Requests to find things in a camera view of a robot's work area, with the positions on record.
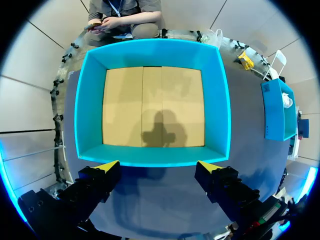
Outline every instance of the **white plastic bag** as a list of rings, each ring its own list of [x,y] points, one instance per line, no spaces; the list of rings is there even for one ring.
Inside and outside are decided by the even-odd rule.
[[[221,29],[217,29],[215,32],[209,29],[202,35],[201,42],[220,49],[223,38],[224,36]]]
[[[294,101],[292,101],[292,99],[290,97],[288,97],[288,94],[283,92],[282,93],[282,101],[283,101],[283,107],[285,109],[288,109],[292,106],[292,104],[294,103]]]

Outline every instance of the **blue led light strip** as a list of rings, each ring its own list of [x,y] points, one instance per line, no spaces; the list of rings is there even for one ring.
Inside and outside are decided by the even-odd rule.
[[[300,196],[298,197],[298,199],[296,200],[296,202],[299,202],[300,199],[305,195],[309,195],[310,190],[312,188],[312,186],[314,185],[316,176],[317,176],[317,172],[318,172],[318,168],[317,167],[313,167],[311,166],[308,172],[308,175],[306,177],[304,186],[302,188],[302,191],[300,193]],[[288,221],[285,225],[283,226],[279,226],[279,229],[281,231],[285,231],[288,227],[290,226],[290,222]]]
[[[2,158],[2,149],[0,146],[0,175],[4,184],[4,187],[8,193],[9,198],[11,199],[13,205],[15,206],[15,209],[17,210],[17,212],[19,213],[19,215],[21,216],[21,218],[26,222],[27,219],[24,216],[24,214],[22,213],[19,205],[18,205],[18,199],[17,196],[10,184],[7,172],[6,172],[6,168],[5,168],[5,164],[4,164],[4,160]]]

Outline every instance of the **person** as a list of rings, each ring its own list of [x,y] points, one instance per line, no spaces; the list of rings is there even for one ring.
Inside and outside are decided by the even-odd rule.
[[[100,47],[114,42],[112,36],[130,31],[133,39],[157,38],[160,19],[160,0],[90,0],[88,25],[101,25],[87,31],[84,40]]]

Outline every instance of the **hand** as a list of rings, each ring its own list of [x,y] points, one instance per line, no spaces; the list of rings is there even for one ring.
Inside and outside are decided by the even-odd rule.
[[[122,24],[121,17],[110,16],[102,21],[100,26],[95,27],[95,30],[100,30],[101,32],[105,30],[114,29]]]

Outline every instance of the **white chair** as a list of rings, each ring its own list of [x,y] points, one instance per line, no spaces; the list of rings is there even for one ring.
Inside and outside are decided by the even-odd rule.
[[[278,72],[272,68],[276,58],[280,61],[280,63],[282,63],[283,67],[281,68],[279,74]],[[270,73],[271,75],[271,79],[278,79],[279,78],[279,75],[281,74],[282,70],[284,69],[285,65],[287,64],[287,59],[286,59],[286,56],[282,53],[282,51],[280,50],[277,50],[276,53],[275,53],[275,56],[274,56],[274,59],[268,69],[268,71],[266,72],[266,74],[264,75],[263,77],[263,80],[267,77],[268,73]]]

